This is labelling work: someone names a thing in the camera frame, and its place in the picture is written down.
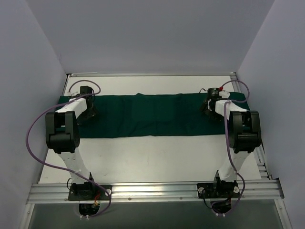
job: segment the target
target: glass panel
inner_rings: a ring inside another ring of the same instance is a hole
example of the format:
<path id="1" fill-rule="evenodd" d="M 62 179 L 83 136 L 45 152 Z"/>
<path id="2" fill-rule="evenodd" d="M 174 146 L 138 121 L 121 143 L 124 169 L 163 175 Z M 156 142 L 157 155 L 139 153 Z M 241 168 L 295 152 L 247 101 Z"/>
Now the glass panel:
<path id="1" fill-rule="evenodd" d="M 76 216 L 77 206 L 37 204 L 29 228 L 283 228 L 273 200 L 243 200 L 226 217 L 216 217 L 203 202 L 114 203 L 104 214 L 87 221 Z"/>

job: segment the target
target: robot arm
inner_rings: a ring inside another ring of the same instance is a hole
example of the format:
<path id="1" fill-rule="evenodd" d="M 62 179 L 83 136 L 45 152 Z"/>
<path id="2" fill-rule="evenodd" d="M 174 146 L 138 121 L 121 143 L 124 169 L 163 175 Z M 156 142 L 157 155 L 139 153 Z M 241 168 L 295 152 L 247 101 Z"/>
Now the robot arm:
<path id="1" fill-rule="evenodd" d="M 228 102 L 229 93 L 219 88 L 210 88 L 207 98 L 201 106 L 201 111 L 214 121 L 221 121 L 223 117 L 228 122 L 228 137 L 230 155 L 234 167 L 239 173 L 244 161 L 261 145 L 261 128 L 259 113 L 243 109 L 234 103 Z M 231 198 L 239 196 L 237 173 L 227 156 L 223 165 L 217 170 L 214 183 L 208 185 L 198 184 L 205 192 L 199 192 L 199 198 Z"/>
<path id="2" fill-rule="evenodd" d="M 92 92 L 92 88 L 82 86 L 80 94 L 71 98 L 70 101 L 75 97 Z M 45 116 L 48 148 L 53 149 L 63 159 L 67 168 L 92 181 L 93 177 L 86 168 L 78 149 L 81 139 L 78 124 L 95 115 L 97 115 L 97 110 L 93 106 L 92 95 L 88 95 L 55 112 L 48 112 Z M 70 175 L 72 181 L 70 190 L 74 198 L 69 195 L 69 200 L 75 200 L 77 197 L 91 198 L 96 194 L 96 187 L 92 183 L 85 182 L 74 173 L 70 173 Z"/>

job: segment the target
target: dark green towel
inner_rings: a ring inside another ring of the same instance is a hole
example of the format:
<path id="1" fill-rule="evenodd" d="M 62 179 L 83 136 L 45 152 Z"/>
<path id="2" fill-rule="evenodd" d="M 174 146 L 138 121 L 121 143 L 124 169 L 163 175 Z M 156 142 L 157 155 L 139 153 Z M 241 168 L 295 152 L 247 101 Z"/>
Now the dark green towel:
<path id="1" fill-rule="evenodd" d="M 224 134 L 223 120 L 213 121 L 199 108 L 206 93 L 174 95 L 103 95 L 94 105 L 99 115 L 80 126 L 82 138 L 133 136 L 195 136 Z M 244 100 L 244 94 L 231 93 Z M 61 97 L 59 103 L 69 100 Z M 249 109 L 247 104 L 240 107 Z"/>

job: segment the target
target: white table surface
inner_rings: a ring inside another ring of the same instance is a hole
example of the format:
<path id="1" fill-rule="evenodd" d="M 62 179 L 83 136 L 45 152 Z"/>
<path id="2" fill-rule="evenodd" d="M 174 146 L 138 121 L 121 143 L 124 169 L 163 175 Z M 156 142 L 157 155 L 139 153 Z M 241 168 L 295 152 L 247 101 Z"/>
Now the white table surface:
<path id="1" fill-rule="evenodd" d="M 103 76 L 71 77 L 72 83 L 87 79 L 96 82 L 101 95 L 124 94 L 179 94 L 197 93 L 201 88 L 219 87 L 230 80 L 229 76 Z M 81 85 L 95 85 L 81 82 Z M 232 84 L 225 86 L 234 91 Z M 115 139 L 81 139 L 79 146 L 86 167 L 97 182 L 175 182 L 212 181 L 226 157 L 224 135 L 204 136 L 144 136 Z M 53 150 L 46 162 L 65 167 Z M 261 179 L 253 154 L 245 161 L 240 173 L 246 180 Z M 40 183 L 66 183 L 70 174 L 44 167 Z"/>

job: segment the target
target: white wall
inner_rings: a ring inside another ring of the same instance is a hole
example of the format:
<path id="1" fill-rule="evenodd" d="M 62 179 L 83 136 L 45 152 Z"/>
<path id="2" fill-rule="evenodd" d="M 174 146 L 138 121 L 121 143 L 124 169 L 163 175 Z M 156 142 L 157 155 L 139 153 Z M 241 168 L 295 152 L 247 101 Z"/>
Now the white wall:
<path id="1" fill-rule="evenodd" d="M 27 153 L 33 119 L 57 102 L 65 72 L 24 0 L 0 1 L 0 222 L 17 228 L 32 182 L 41 167 Z M 43 120 L 30 145 L 45 157 Z"/>
<path id="2" fill-rule="evenodd" d="M 268 165 L 296 229 L 305 225 L 304 12 L 304 0 L 275 0 L 238 70 L 260 112 Z"/>
<path id="3" fill-rule="evenodd" d="M 274 0 L 27 0 L 67 73 L 228 74 Z"/>

